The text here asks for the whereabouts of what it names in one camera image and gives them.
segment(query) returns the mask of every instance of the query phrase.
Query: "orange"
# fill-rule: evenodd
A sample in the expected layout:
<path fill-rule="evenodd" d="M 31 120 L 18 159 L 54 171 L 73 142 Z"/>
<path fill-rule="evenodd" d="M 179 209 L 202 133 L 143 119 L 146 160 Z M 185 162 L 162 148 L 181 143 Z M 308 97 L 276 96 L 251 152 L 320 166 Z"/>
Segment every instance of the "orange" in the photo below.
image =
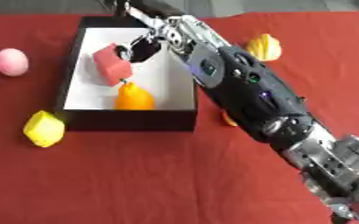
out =
<path fill-rule="evenodd" d="M 229 117 L 226 110 L 222 111 L 222 118 L 223 121 L 226 122 L 226 124 L 228 124 L 229 126 L 238 127 L 238 124 Z"/>
<path fill-rule="evenodd" d="M 125 82 L 118 90 L 115 109 L 155 109 L 155 99 L 148 91 L 138 87 L 135 83 Z"/>

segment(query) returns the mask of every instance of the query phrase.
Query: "yellow object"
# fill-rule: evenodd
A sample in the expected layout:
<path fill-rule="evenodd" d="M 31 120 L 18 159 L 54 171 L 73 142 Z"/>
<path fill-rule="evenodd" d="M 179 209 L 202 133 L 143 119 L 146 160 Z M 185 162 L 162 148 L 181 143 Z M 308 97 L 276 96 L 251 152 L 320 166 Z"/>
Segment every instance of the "yellow object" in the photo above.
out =
<path fill-rule="evenodd" d="M 125 82 L 118 90 L 115 109 L 155 109 L 155 99 L 148 91 L 138 87 L 135 83 Z"/>
<path fill-rule="evenodd" d="M 227 112 L 225 110 L 222 111 L 222 118 L 223 118 L 223 121 L 228 124 L 229 126 L 233 126 L 233 127 L 238 127 L 238 124 L 233 121 L 233 119 L 231 119 L 229 117 L 229 115 L 227 114 Z"/>
<path fill-rule="evenodd" d="M 39 147 L 49 147 L 64 136 L 65 124 L 43 110 L 34 114 L 23 128 L 23 133 Z"/>
<path fill-rule="evenodd" d="M 261 34 L 249 41 L 246 50 L 261 61 L 277 60 L 282 54 L 282 47 L 270 34 Z"/>

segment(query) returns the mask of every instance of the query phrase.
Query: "red cube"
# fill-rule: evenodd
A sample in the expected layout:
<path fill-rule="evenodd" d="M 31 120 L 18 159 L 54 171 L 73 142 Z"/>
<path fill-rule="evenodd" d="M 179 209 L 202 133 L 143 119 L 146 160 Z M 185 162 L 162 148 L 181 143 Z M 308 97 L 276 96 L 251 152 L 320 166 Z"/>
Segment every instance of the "red cube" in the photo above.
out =
<path fill-rule="evenodd" d="M 130 62 L 116 54 L 116 44 L 108 45 L 94 53 L 94 61 L 101 76 L 110 86 L 115 86 L 121 79 L 132 76 Z"/>

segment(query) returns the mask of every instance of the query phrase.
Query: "table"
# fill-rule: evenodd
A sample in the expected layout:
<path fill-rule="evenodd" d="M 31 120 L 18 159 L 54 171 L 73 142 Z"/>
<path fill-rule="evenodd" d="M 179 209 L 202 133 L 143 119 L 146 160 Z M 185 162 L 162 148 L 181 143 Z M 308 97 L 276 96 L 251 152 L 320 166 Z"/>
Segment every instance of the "table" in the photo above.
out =
<path fill-rule="evenodd" d="M 41 150 L 22 135 L 53 105 L 78 15 L 0 16 L 0 49 L 31 59 L 0 75 L 0 224 L 328 223 L 329 211 L 267 145 L 224 126 L 200 93 L 192 133 L 68 132 Z M 359 12 L 249 13 L 206 20 L 242 44 L 269 32 L 283 57 L 268 63 L 341 136 L 359 136 Z"/>

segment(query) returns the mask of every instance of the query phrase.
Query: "robotic arm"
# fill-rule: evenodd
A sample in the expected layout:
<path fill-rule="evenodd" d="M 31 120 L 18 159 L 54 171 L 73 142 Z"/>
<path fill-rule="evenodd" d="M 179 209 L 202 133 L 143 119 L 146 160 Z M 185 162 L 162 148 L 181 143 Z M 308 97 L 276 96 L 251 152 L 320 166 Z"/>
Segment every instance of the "robotic arm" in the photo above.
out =
<path fill-rule="evenodd" d="M 300 170 L 305 185 L 333 211 L 334 223 L 359 220 L 359 137 L 336 139 L 272 70 L 231 45 L 197 18 L 160 2 L 117 0 L 116 15 L 132 16 L 149 33 L 117 53 L 141 62 L 161 42 L 205 93 L 260 143 Z"/>

